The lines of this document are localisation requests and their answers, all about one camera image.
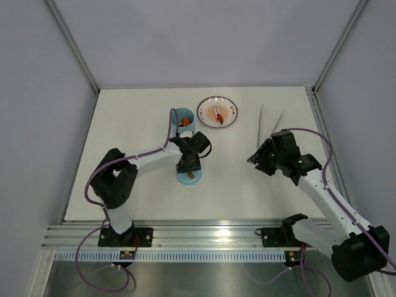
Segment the metal tongs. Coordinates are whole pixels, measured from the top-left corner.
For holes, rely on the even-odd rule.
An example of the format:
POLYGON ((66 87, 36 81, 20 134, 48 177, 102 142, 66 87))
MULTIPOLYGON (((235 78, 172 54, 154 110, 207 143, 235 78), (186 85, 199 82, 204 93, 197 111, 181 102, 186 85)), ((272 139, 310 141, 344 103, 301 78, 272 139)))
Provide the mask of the metal tongs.
MULTIPOLYGON (((280 121, 282 120, 283 117, 283 110, 281 110, 279 117, 275 124, 273 125, 272 133, 274 133, 280 124, 280 121)), ((263 136, 263 130, 265 130, 265 120, 264 120, 264 104, 261 105, 260 107, 260 112, 259 112, 259 119, 258 119, 258 127, 257 127, 257 140, 256 140, 256 149, 259 149, 261 144, 262 144, 262 136, 263 136)))

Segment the blue round lid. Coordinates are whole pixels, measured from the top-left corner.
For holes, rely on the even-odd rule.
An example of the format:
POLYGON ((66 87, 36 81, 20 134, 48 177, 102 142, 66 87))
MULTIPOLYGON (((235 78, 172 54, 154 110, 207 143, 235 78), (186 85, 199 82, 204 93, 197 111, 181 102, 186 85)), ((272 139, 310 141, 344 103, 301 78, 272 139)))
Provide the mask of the blue round lid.
POLYGON ((177 173, 176 179, 184 186, 192 186, 197 184, 202 177, 202 170, 193 171, 193 178, 190 178, 187 173, 177 173))

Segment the blue cylindrical lunch container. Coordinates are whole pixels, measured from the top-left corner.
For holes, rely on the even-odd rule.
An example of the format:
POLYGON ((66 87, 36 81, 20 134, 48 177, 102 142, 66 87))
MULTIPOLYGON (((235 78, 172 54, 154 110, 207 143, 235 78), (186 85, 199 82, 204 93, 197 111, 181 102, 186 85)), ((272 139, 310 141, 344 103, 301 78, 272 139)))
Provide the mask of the blue cylindrical lunch container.
POLYGON ((192 137, 196 132, 195 116, 188 108, 176 108, 171 114, 171 136, 192 137))

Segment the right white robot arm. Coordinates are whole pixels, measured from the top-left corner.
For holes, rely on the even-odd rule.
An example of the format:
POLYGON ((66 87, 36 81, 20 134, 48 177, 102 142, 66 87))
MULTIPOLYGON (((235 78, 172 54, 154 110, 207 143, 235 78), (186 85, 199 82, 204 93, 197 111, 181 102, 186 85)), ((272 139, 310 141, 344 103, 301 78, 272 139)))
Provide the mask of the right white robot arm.
POLYGON ((294 135, 275 133, 248 158, 268 176, 280 170, 316 204, 332 226, 328 231, 302 213, 283 219, 282 241, 310 245, 327 256, 344 281, 352 282, 378 272, 390 262, 390 235, 383 226, 372 226, 334 189, 321 164, 311 154, 301 154, 294 135))

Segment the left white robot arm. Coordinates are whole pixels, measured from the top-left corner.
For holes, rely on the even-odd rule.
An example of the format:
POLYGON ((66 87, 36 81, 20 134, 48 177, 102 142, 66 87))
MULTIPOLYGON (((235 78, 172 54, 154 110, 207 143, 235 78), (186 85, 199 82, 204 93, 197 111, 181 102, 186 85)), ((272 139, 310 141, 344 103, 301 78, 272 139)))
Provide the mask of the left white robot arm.
POLYGON ((113 230, 112 239, 118 245, 127 246, 134 238, 126 202, 136 179, 167 166, 175 166, 178 174, 199 170, 199 154, 208 145, 198 144, 190 137, 173 137, 162 147, 131 156, 118 148, 108 151, 89 177, 84 194, 92 188, 99 197, 100 207, 113 230))

